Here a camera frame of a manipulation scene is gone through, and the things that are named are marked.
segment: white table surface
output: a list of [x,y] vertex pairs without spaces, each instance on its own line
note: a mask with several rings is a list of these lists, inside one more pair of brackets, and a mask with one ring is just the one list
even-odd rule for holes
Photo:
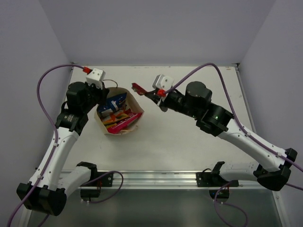
[[[106,79],[113,79],[120,87],[132,92],[145,111],[139,129],[127,135],[104,135],[94,119],[96,107],[89,113],[89,121],[72,148],[64,170],[73,169],[80,161],[97,164],[99,170],[203,170],[213,167],[218,161],[247,163],[251,157],[232,144],[208,135],[196,127],[190,117],[168,110],[163,113],[151,100],[131,90],[135,82],[152,90],[152,83],[159,74],[171,76],[175,83],[195,67],[130,67],[90,66],[103,69]],[[240,121],[251,128],[240,84],[234,67],[220,67],[232,103]],[[71,83],[85,81],[85,75],[75,68]],[[219,76],[212,67],[206,67],[179,86],[184,94],[190,81],[202,81],[212,90],[212,102],[230,110]],[[107,87],[113,87],[105,81]]]

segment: red snack wrapper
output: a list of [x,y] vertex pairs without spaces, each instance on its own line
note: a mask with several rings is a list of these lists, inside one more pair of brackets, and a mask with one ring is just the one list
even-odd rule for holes
[[116,123],[114,126],[109,127],[107,131],[112,134],[118,134],[122,129],[125,129],[128,125],[133,123],[136,119],[141,117],[142,113],[133,113],[131,110],[125,111],[126,114],[129,115],[128,118],[121,120],[120,122]]

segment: gray floor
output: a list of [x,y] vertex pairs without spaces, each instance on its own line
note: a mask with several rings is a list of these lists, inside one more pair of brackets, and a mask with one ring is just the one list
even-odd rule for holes
[[[111,190],[104,190],[106,197]],[[242,207],[249,227],[281,227],[268,190],[233,190],[228,202]],[[244,216],[234,208],[222,206],[221,213],[236,226]],[[36,227],[45,215],[33,212],[29,227]],[[80,203],[80,192],[70,196],[61,215],[50,217],[44,227],[223,227],[208,191],[202,190],[122,190],[102,204]]]

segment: cable tie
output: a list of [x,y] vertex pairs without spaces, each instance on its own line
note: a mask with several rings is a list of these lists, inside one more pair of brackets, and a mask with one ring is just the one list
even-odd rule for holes
[[277,152],[276,157],[281,157],[282,154],[280,152]]

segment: red connector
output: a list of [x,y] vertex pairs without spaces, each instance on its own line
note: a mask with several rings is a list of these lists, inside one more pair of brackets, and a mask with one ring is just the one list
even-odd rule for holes
[[160,89],[158,92],[157,92],[157,95],[161,96],[161,97],[165,97],[166,94],[164,94],[164,90],[163,89]]
[[86,74],[90,74],[93,70],[91,70],[90,68],[84,67],[83,72],[85,72]]

